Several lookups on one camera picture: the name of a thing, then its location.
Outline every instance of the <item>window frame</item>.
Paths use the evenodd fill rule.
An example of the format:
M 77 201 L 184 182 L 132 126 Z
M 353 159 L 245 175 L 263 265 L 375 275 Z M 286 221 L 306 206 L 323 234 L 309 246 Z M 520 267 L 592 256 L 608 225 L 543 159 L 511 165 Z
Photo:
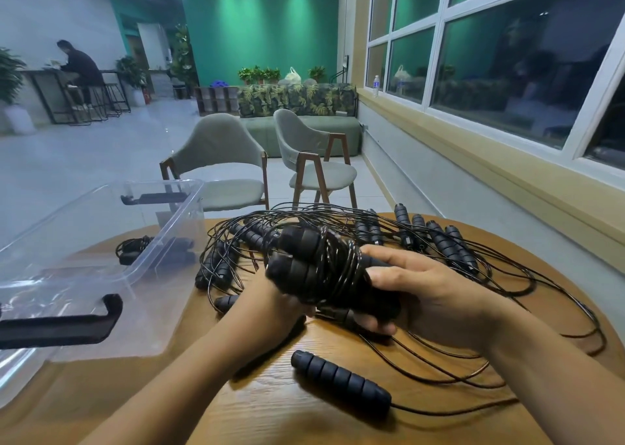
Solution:
M 449 6 L 449 0 L 439 0 L 438 11 L 430 16 L 412 22 L 402 28 L 393 30 L 395 23 L 396 1 L 391 4 L 391 21 L 389 22 L 389 33 L 375 40 L 369 41 L 371 31 L 371 3 L 369 0 L 369 16 L 367 28 L 367 43 L 365 56 L 365 81 L 363 88 L 365 91 L 374 93 L 372 88 L 366 86 L 367 69 L 369 64 L 369 49 L 372 46 L 387 43 L 386 66 L 384 71 L 384 81 L 380 81 L 379 97 L 394 101 L 411 109 L 424 112 L 437 119 L 444 120 L 457 125 L 466 130 L 482 136 L 497 140 L 510 147 L 525 151 L 531 155 L 542 158 L 557 165 L 561 165 L 575 172 L 582 173 L 599 181 L 603 181 L 620 190 L 625 190 L 625 170 L 611 165 L 602 164 L 596 160 L 584 157 L 590 140 L 595 133 L 601 118 L 610 103 L 613 94 L 618 87 L 621 78 L 625 75 L 625 15 L 621 17 L 619 26 L 616 29 L 614 38 L 608 47 L 601 66 L 595 76 L 592 85 L 584 99 L 581 109 L 573 124 L 571 132 L 561 149 L 555 149 L 548 145 L 533 141 L 520 135 L 505 132 L 494 127 L 490 127 L 478 122 L 456 116 L 439 109 L 431 107 L 431 99 L 436 76 L 436 64 L 442 47 L 442 37 L 444 26 L 451 20 L 457 20 L 482 10 L 499 6 L 513 0 L 465 0 L 453 6 Z M 421 104 L 414 101 L 400 98 L 386 92 L 387 78 L 389 77 L 389 64 L 391 59 L 392 42 L 406 35 L 417 33 L 434 27 L 434 38 L 430 50 L 430 59 L 427 66 L 426 85 L 424 87 L 423 102 Z

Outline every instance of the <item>person's right hand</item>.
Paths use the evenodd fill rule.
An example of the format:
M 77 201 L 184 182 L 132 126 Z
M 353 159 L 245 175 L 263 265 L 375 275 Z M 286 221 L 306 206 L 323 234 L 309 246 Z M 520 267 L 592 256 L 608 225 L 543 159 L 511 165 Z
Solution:
M 437 260 L 416 252 L 364 245 L 362 252 L 396 267 L 369 267 L 374 287 L 401 292 L 401 314 L 379 324 L 371 315 L 355 314 L 364 328 L 394 334 L 396 326 L 445 346 L 482 352 L 510 308 L 509 299 L 475 283 Z

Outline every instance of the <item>round wooden table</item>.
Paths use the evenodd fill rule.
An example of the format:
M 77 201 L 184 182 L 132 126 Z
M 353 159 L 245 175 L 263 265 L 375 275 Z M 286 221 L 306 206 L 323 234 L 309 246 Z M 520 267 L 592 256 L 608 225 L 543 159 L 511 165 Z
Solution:
M 393 218 L 392 213 L 381 213 Z M 445 226 L 457 226 L 471 240 L 487 244 L 508 257 L 555 280 L 597 313 L 607 337 L 607 348 L 597 361 L 625 378 L 625 350 L 605 316 L 566 277 L 517 245 L 479 228 L 436 217 Z M 207 228 L 219 220 L 207 220 Z M 103 245 L 116 245 L 120 238 Z M 185 273 L 189 283 L 197 271 Z M 243 272 L 243 280 L 251 274 Z M 507 289 L 520 290 L 526 281 L 502 274 L 495 279 Z M 539 286 L 522 302 L 538 317 L 562 333 L 581 334 L 590 323 L 564 296 Z M 193 291 L 181 322 L 167 351 L 157 357 L 115 358 L 69 363 L 48 363 L 7 407 L 0 410 L 0 444 L 72 444 L 80 441 L 109 417 L 160 370 L 206 333 L 217 321 L 206 295 Z M 480 365 L 480 360 L 454 360 L 425 349 L 406 338 L 412 349 L 449 370 L 463 374 Z M 589 351 L 598 338 L 577 342 Z M 464 384 L 428 386 L 405 378 L 387 366 L 363 341 L 350 332 L 320 320 L 308 320 L 305 332 L 250 376 L 228 382 L 200 420 L 189 439 L 193 445 L 268 444 L 548 444 L 549 439 L 520 405 L 490 409 L 457 417 L 425 417 L 392 410 L 388 420 L 372 423 L 317 392 L 294 375 L 290 364 L 295 349 L 310 351 L 377 382 L 399 404 L 425 410 L 468 408 L 476 404 L 511 397 L 508 388 L 493 391 Z M 445 377 L 419 362 L 398 346 L 381 350 L 404 369 L 433 379 Z M 478 381 L 496 382 L 489 368 Z M 149 427 L 149 424 L 138 424 Z

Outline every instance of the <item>transparent storage box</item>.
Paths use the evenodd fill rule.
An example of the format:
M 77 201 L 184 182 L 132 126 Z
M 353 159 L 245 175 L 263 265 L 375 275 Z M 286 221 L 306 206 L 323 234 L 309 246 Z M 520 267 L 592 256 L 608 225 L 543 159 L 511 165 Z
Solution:
M 202 185 L 105 185 L 0 249 L 0 407 L 44 361 L 163 352 L 206 245 Z M 116 247 L 143 236 L 154 239 L 122 266 Z

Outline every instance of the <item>window sill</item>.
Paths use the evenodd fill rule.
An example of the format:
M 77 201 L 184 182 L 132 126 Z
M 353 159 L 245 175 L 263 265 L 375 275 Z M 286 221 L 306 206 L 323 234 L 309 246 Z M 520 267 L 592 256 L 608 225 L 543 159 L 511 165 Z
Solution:
M 625 191 L 541 156 L 358 89 L 391 123 L 625 272 Z

